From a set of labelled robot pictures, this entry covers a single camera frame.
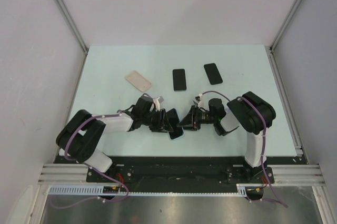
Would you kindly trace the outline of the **black phone blue edge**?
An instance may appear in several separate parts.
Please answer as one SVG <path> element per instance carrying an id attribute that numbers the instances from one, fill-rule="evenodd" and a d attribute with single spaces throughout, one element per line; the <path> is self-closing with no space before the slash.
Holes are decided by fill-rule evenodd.
<path id="1" fill-rule="evenodd" d="M 177 124 L 180 122 L 179 115 L 175 108 L 172 108 L 167 112 L 167 117 L 173 129 L 178 127 Z"/>

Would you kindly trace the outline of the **light blue phone case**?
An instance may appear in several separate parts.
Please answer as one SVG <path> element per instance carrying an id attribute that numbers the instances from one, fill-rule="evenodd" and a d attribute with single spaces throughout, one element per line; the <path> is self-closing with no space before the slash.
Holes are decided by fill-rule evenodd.
<path id="1" fill-rule="evenodd" d="M 168 132 L 170 140 L 177 140 L 184 136 L 184 129 L 182 127 L 176 127 L 173 131 Z"/>

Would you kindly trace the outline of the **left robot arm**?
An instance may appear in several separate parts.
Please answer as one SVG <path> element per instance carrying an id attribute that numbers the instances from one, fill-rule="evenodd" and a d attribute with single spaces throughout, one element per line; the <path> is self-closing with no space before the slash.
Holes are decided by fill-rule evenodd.
<path id="1" fill-rule="evenodd" d="M 166 110 L 161 108 L 163 100 L 161 96 L 152 98 L 143 94 L 129 108 L 106 115 L 93 115 L 81 109 L 58 134 L 56 144 L 64 150 L 67 160 L 98 170 L 100 178 L 112 181 L 116 177 L 116 168 L 112 166 L 112 159 L 97 148 L 101 137 L 116 132 L 132 132 L 143 125 L 155 133 L 173 132 Z"/>

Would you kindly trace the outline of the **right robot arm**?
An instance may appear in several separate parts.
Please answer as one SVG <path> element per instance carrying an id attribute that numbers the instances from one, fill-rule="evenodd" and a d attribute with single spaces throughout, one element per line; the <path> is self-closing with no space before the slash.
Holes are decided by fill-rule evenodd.
<path id="1" fill-rule="evenodd" d="M 212 124 L 219 136 L 226 136 L 242 127 L 247 136 L 244 159 L 248 165 L 243 169 L 243 177 L 248 182 L 256 182 L 262 176 L 260 167 L 265 166 L 266 133 L 276 118 L 275 109 L 251 91 L 232 100 L 215 91 L 227 100 L 227 104 L 223 104 L 220 98 L 212 98 L 206 110 L 202 107 L 202 98 L 208 93 L 205 91 L 195 97 L 194 105 L 177 126 L 196 131 L 202 124 Z"/>

